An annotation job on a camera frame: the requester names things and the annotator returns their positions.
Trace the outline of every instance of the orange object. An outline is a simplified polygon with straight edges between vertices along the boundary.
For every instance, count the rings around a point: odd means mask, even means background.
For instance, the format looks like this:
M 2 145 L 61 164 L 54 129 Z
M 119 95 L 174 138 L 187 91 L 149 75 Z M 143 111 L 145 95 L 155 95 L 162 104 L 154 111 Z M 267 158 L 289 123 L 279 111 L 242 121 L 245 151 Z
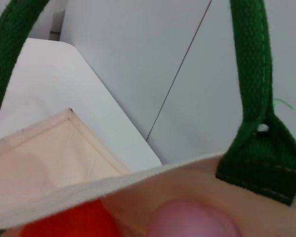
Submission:
M 28 224 L 21 237 L 119 237 L 100 200 L 92 201 Z

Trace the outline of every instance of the green strap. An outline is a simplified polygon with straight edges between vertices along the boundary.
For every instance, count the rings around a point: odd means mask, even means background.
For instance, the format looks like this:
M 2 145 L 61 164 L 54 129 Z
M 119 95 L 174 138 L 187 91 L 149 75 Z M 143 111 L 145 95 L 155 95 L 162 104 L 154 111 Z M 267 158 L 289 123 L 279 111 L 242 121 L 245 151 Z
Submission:
M 48 1 L 11 0 L 0 17 L 0 108 L 23 44 Z
M 290 205 L 296 141 L 274 114 L 272 56 L 263 0 L 230 0 L 243 121 L 216 177 Z

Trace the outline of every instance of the white wall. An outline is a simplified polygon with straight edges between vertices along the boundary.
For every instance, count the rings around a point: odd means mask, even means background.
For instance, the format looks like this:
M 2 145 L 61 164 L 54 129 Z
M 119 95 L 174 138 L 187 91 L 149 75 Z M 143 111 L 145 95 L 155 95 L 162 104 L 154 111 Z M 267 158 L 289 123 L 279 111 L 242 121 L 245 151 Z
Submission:
M 276 114 L 296 138 L 296 0 L 266 0 Z M 242 119 L 229 1 L 213 0 L 148 143 L 163 163 L 225 151 Z
M 209 0 L 69 0 L 75 46 L 147 137 Z
M 41 14 L 38 21 L 34 25 L 29 37 L 37 39 L 49 38 L 49 31 L 54 13 L 54 1 L 56 0 L 51 0 L 50 3 L 46 6 L 44 12 Z M 0 16 L 9 2 L 10 0 L 0 0 Z

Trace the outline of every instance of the pink object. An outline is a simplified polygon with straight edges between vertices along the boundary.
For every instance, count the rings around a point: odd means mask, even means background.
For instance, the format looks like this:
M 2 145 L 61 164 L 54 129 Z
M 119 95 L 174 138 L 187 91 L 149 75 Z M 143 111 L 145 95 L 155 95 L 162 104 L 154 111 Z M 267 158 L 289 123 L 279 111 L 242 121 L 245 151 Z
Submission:
M 148 237 L 241 237 L 222 212 L 194 201 L 173 200 L 157 209 Z

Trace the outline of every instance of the white table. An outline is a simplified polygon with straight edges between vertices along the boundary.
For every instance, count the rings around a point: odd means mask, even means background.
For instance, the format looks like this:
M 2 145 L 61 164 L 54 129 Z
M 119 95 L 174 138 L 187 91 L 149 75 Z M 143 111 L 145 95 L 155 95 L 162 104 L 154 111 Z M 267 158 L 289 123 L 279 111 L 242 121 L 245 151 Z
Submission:
M 28 39 L 1 108 L 0 138 L 66 108 L 72 108 L 131 171 L 161 165 L 76 48 Z

